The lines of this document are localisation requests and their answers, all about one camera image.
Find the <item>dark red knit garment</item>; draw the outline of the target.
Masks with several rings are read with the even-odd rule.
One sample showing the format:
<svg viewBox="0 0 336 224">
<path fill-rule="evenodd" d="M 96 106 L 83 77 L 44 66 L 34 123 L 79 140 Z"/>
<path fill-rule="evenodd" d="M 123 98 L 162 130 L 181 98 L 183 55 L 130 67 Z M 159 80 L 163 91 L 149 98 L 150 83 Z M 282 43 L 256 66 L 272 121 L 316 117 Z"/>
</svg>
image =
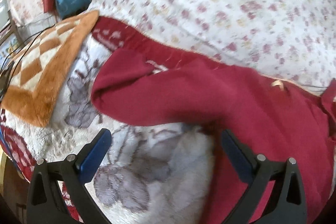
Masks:
<svg viewBox="0 0 336 224">
<path fill-rule="evenodd" d="M 255 70 L 199 55 L 180 68 L 155 73 L 146 57 L 119 49 L 100 69 L 95 108 L 133 126 L 183 122 L 224 129 L 268 159 L 297 160 L 312 223 L 329 199 L 334 167 L 335 82 L 314 96 Z"/>
</svg>

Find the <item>floral pillow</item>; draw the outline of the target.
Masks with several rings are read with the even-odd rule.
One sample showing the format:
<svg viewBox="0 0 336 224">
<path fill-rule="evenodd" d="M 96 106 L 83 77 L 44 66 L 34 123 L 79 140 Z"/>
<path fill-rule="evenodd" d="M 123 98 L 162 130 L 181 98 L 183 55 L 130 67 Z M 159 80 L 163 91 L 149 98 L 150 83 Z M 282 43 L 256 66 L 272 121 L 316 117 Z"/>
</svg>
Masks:
<svg viewBox="0 0 336 224">
<path fill-rule="evenodd" d="M 52 12 L 45 12 L 43 0 L 7 0 L 9 12 L 22 41 L 58 21 Z"/>
</svg>

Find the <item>floral white quilt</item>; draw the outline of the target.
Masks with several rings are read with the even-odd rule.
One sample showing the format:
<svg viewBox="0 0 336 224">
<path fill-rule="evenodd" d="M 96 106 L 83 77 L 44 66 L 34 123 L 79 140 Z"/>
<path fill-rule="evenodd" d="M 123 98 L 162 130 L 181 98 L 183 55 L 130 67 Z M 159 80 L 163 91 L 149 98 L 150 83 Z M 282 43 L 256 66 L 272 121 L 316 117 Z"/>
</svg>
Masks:
<svg viewBox="0 0 336 224">
<path fill-rule="evenodd" d="M 90 8 L 168 46 L 315 92 L 335 78 L 335 0 L 92 0 Z"/>
</svg>

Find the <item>orange checkered plush blanket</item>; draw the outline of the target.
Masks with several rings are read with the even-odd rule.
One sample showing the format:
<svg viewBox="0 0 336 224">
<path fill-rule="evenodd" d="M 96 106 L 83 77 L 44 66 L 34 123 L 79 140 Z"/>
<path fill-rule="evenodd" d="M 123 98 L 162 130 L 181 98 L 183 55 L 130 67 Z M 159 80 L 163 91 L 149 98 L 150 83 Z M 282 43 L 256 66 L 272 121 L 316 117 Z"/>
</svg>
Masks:
<svg viewBox="0 0 336 224">
<path fill-rule="evenodd" d="M 14 58 L 1 108 L 37 127 L 48 125 L 56 101 L 99 11 L 76 15 L 47 28 Z"/>
</svg>

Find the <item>white and red plush blanket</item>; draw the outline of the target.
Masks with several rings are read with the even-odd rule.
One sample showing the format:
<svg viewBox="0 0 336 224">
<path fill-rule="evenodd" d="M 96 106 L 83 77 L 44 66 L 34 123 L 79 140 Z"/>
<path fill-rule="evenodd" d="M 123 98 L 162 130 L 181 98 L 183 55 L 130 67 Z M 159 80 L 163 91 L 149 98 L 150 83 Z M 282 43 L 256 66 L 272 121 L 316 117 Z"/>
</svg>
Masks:
<svg viewBox="0 0 336 224">
<path fill-rule="evenodd" d="M 2 71 L 29 223 L 335 223 L 335 82 L 321 93 L 85 12 Z"/>
</svg>

